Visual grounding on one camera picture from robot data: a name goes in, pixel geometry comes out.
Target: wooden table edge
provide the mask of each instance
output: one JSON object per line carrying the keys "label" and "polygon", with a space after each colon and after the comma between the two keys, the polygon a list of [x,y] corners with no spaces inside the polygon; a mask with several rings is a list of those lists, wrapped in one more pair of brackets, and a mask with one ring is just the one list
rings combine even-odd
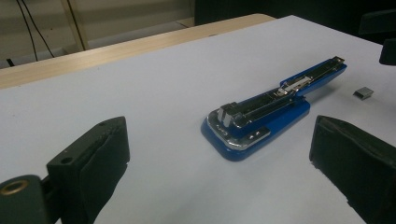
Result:
{"label": "wooden table edge", "polygon": [[36,63],[0,69],[0,90],[114,62],[157,49],[164,49],[192,40],[228,33],[272,20],[275,20],[275,18],[263,14],[253,14],[153,35],[99,49],[90,49]]}

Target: metal stapler mechanism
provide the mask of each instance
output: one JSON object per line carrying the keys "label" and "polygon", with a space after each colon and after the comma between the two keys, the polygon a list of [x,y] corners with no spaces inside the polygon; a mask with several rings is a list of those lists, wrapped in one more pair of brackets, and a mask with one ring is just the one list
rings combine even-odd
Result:
{"label": "metal stapler mechanism", "polygon": [[278,88],[209,113],[202,133],[227,160],[241,161],[309,112],[304,95],[325,85],[347,66],[334,57],[280,82]]}

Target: wooden desk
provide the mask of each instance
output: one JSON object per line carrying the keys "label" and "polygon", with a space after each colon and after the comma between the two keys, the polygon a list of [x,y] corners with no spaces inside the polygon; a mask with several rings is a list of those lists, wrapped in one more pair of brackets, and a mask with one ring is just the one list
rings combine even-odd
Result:
{"label": "wooden desk", "polygon": [[91,49],[37,63],[28,63],[16,67],[1,69],[0,89],[71,73],[77,70],[94,67],[99,64],[114,62],[156,49],[163,49],[272,20],[274,20],[272,17],[262,14],[254,14],[227,21],[219,21],[191,27],[166,34],[154,35],[99,49]]}
{"label": "wooden desk", "polygon": [[[128,57],[120,45],[117,58],[103,48],[26,67],[22,75],[78,71],[1,90],[0,181],[45,177],[45,164],[94,124],[124,116],[132,160],[95,224],[363,223],[308,156],[317,115],[396,146],[396,68],[378,63],[380,45],[290,16],[165,46],[137,44],[148,53]],[[226,161],[202,136],[210,111],[335,55],[347,70],[307,94],[310,113],[251,157]],[[117,61],[93,66],[105,58]],[[352,94],[364,86],[375,93],[361,101]]]}

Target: white table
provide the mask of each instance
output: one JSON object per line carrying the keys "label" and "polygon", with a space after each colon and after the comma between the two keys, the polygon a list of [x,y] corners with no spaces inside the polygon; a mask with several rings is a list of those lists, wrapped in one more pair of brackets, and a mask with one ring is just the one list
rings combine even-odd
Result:
{"label": "white table", "polygon": [[[96,123],[125,116],[132,160],[95,223],[363,223],[308,159],[317,115],[396,146],[396,67],[381,46],[290,16],[0,90],[0,181],[47,175],[46,163]],[[310,114],[240,162],[200,126],[333,56],[340,77],[307,97]],[[353,92],[367,86],[373,96]]]}

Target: blue stapler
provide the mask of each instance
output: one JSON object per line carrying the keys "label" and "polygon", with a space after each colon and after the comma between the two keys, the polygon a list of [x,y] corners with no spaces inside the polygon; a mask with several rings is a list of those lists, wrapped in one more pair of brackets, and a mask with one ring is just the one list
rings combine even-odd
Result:
{"label": "blue stapler", "polygon": [[223,105],[209,113],[202,133],[225,159],[241,161],[308,114],[304,95],[346,68],[343,59],[334,57],[281,81],[275,89]]}

